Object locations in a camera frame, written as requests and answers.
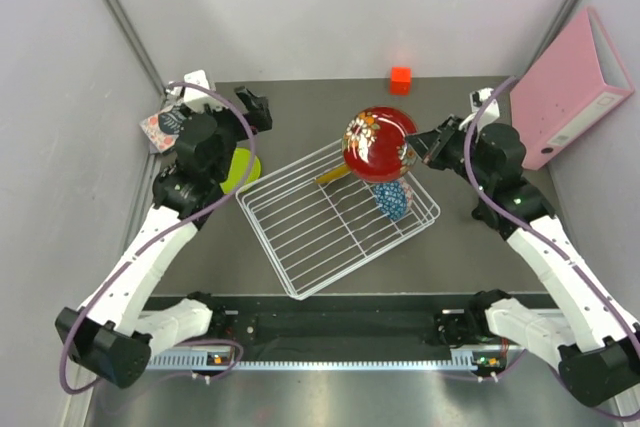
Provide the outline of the red floral plate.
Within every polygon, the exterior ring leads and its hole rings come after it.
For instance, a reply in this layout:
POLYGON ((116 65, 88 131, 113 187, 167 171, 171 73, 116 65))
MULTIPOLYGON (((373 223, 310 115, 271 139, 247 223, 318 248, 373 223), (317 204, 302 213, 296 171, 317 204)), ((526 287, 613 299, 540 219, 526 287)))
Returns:
POLYGON ((417 133, 414 120, 403 110, 374 106, 348 123, 341 150, 345 165, 370 183, 394 181, 416 163, 417 154, 407 137, 417 133))

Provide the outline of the lime green plate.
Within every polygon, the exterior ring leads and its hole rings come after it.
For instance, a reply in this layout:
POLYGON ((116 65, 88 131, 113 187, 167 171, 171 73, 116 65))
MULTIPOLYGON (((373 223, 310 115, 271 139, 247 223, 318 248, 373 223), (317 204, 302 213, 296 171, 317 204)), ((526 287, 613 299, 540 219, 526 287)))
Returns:
POLYGON ((245 179, 244 185, 258 180, 261 176, 262 165, 257 155, 251 156, 251 151, 237 147, 234 151, 227 179, 220 184, 224 194, 229 194, 243 179, 248 167, 251 171, 245 179))

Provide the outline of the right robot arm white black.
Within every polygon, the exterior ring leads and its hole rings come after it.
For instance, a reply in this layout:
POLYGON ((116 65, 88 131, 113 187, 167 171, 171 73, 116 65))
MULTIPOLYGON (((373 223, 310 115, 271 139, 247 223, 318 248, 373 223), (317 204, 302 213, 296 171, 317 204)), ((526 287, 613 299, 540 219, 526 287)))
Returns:
POLYGON ((535 273, 562 314, 559 321, 500 290, 474 295, 467 331, 521 345, 544 361, 581 404, 596 407, 639 384, 639 322, 621 307, 571 244, 541 191, 523 174, 526 149, 511 126, 479 133, 449 117, 407 143, 428 167, 451 170, 476 188, 472 215, 499 233, 535 273))

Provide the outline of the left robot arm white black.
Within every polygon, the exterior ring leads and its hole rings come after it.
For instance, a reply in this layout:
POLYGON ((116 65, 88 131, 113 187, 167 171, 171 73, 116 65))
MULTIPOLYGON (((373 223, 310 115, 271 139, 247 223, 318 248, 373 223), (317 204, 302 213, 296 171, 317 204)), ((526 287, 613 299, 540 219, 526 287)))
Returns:
POLYGON ((63 308, 55 320, 63 343, 58 378, 67 394, 83 391, 70 385, 68 362, 97 380, 128 388, 152 357, 197 337, 212 344, 226 334, 225 317, 199 297, 149 316, 142 312, 177 254, 232 198, 222 185, 237 145, 255 142, 273 119, 268 99, 244 86, 234 90, 242 109, 210 88, 185 81, 172 86, 201 92, 204 105, 181 103, 186 116, 173 147, 175 159, 153 181, 152 205, 140 230, 100 287, 79 307, 63 308))

